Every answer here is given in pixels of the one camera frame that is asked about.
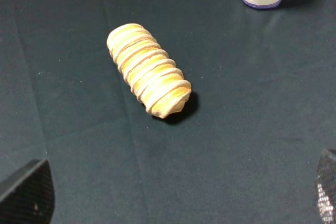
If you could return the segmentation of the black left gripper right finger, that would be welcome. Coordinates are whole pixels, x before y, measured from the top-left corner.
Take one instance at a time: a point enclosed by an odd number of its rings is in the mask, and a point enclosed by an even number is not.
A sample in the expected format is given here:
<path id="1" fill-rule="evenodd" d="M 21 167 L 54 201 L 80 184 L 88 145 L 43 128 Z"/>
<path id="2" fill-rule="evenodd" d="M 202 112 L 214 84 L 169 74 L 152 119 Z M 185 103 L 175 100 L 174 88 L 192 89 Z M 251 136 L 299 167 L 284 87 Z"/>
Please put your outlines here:
<path id="1" fill-rule="evenodd" d="M 335 223 L 335 150 L 322 150 L 315 186 L 316 205 L 322 222 Z"/>

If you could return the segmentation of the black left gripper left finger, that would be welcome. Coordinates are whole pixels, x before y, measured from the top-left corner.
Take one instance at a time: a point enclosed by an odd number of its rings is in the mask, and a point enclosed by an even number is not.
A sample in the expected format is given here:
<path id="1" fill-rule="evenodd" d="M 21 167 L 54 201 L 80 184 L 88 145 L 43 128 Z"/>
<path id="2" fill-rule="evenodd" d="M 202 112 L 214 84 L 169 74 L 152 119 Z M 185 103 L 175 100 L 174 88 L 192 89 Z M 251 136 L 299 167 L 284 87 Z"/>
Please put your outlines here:
<path id="1" fill-rule="evenodd" d="M 1 223 L 51 223 L 55 189 L 47 159 L 34 159 L 1 182 Z"/>

